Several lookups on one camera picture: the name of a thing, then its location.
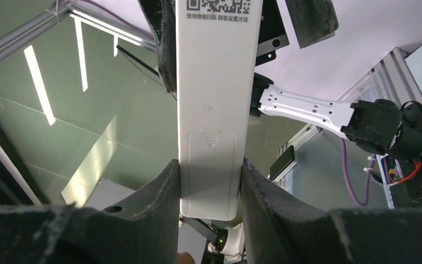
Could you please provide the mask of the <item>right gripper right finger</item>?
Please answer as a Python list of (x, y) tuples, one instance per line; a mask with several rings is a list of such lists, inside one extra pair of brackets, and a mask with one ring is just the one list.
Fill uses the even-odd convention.
[(422, 263), (422, 208), (323, 211), (248, 159), (240, 198), (248, 263)]

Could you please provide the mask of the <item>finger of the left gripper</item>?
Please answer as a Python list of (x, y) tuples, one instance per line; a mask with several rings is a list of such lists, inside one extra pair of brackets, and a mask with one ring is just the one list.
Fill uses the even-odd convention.
[(139, 0), (138, 3), (155, 41), (159, 77), (168, 93), (176, 93), (176, 19), (172, 1)]

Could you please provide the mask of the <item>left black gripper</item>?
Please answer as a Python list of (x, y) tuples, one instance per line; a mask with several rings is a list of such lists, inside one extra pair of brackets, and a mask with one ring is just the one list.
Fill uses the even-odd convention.
[[(339, 27), (331, 0), (286, 0), (300, 48), (335, 36)], [(276, 50), (290, 44), (276, 0), (264, 0), (259, 28), (256, 66), (276, 59)]]

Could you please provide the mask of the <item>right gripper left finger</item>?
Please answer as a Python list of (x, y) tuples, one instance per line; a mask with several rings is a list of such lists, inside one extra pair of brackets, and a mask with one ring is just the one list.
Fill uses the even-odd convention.
[(0, 263), (177, 263), (177, 160), (104, 210), (0, 206)]

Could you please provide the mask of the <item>white remote control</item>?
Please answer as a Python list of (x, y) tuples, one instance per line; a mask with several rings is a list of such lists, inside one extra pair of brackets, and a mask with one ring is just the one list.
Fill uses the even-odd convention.
[(181, 162), (187, 158), (189, 133), (226, 134), (235, 137), (237, 212), (262, 5), (262, 1), (175, 4), (180, 205)]

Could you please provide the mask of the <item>white battery cover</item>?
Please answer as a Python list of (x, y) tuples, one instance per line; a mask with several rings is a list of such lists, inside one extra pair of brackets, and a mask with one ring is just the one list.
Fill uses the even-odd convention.
[(229, 221), (236, 214), (235, 137), (192, 132), (181, 162), (180, 210), (188, 218)]

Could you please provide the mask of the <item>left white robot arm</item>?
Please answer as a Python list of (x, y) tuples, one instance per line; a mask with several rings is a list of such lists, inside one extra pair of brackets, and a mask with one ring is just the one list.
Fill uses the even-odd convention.
[(241, 164), (249, 116), (316, 125), (368, 152), (411, 160), (406, 119), (392, 102), (321, 100), (276, 87), (255, 67), (288, 45), (277, 1), (140, 1), (159, 77), (178, 99), (179, 162)]

